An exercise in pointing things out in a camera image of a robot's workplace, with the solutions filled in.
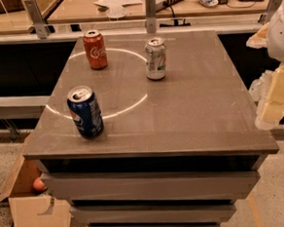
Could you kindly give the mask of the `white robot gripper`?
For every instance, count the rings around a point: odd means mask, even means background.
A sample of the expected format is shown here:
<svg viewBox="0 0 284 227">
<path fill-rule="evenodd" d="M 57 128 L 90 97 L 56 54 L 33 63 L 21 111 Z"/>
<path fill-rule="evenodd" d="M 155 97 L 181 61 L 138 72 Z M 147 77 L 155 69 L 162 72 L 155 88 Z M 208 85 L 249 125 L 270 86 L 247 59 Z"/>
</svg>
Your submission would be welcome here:
<svg viewBox="0 0 284 227">
<path fill-rule="evenodd" d="M 249 48 L 267 47 L 271 58 L 284 61 L 284 0 L 261 29 L 246 42 Z M 255 125 L 260 130 L 272 130 L 284 117 L 284 62 L 265 76 L 256 111 Z"/>
</svg>

